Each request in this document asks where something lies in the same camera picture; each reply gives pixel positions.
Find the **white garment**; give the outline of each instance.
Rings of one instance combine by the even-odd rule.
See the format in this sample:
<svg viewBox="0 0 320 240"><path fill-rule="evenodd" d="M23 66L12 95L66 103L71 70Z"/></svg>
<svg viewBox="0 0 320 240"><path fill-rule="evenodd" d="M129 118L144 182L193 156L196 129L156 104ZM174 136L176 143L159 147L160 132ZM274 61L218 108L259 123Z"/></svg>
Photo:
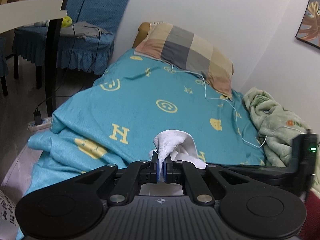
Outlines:
<svg viewBox="0 0 320 240"><path fill-rule="evenodd" d="M206 163L198 158L198 152L192 136L179 130L166 130L159 133L153 143L156 149L149 152L152 158L153 151L158 151L160 181L164 181L162 164L170 155L172 161L182 160L193 163L198 169L205 169Z"/></svg>

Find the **blue blanket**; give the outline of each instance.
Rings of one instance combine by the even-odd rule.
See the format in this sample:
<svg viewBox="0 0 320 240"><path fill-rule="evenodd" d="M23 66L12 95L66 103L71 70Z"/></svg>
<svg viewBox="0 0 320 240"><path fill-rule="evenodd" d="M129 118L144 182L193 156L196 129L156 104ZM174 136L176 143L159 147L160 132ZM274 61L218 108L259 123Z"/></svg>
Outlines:
<svg viewBox="0 0 320 240"><path fill-rule="evenodd" d="M218 99L204 98L201 78L129 50L92 88L53 113L51 131L29 139L30 148L44 152L26 194L108 163L125 168L149 159L153 138L169 129L189 133L206 162L264 165L263 150L240 136L260 145L242 94L233 91L229 100L235 111L220 100L224 96L206 88L207 97Z"/></svg>

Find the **dark floor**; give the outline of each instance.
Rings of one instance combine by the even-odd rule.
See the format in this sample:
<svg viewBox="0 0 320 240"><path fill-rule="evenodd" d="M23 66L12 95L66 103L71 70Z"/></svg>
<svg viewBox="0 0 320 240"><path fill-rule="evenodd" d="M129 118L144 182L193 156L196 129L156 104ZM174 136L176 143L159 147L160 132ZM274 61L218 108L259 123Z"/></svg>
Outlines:
<svg viewBox="0 0 320 240"><path fill-rule="evenodd" d="M19 79L13 77L13 58L7 60L9 75L6 82L9 95L3 96L0 88L0 184L11 164L19 152L33 134L27 130L29 122L33 121L33 111L36 106L45 99L44 92L44 69L42 71L42 88L36 89L36 67L34 64L19 59ZM77 70L61 69L57 71L57 87L64 82L57 91L57 95L69 96L78 92L82 85L84 88L91 87L97 78L94 74L84 73ZM67 98L57 98L57 106ZM39 110L41 116L46 117L46 104L43 103Z"/></svg>

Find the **chair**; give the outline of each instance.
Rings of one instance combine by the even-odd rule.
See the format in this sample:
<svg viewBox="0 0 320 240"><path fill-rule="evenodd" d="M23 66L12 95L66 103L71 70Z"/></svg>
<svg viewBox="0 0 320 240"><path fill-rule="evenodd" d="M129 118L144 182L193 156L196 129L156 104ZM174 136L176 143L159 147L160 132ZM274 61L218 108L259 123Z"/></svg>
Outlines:
<svg viewBox="0 0 320 240"><path fill-rule="evenodd" d="M5 81L5 75L8 75L8 66L4 54L5 37L0 37L0 80L3 95L6 97L8 95L7 83Z"/></svg>
<svg viewBox="0 0 320 240"><path fill-rule="evenodd" d="M129 0L68 0L66 9L73 22L86 21L112 34L98 38L60 37L57 67L78 69L102 75L114 49L114 38ZM44 64L47 27L15 29L12 45L14 77L19 77L18 55L36 65L37 86L41 88L41 66Z"/></svg>

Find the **flower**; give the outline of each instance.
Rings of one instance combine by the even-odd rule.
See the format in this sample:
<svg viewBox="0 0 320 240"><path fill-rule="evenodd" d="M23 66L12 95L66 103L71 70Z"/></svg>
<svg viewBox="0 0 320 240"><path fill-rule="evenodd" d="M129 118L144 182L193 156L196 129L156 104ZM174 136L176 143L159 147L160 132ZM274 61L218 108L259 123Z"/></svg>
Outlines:
<svg viewBox="0 0 320 240"><path fill-rule="evenodd" d="M288 121L287 121L287 125L293 126L293 125L294 125L294 122L293 122L292 120L288 120Z"/></svg>

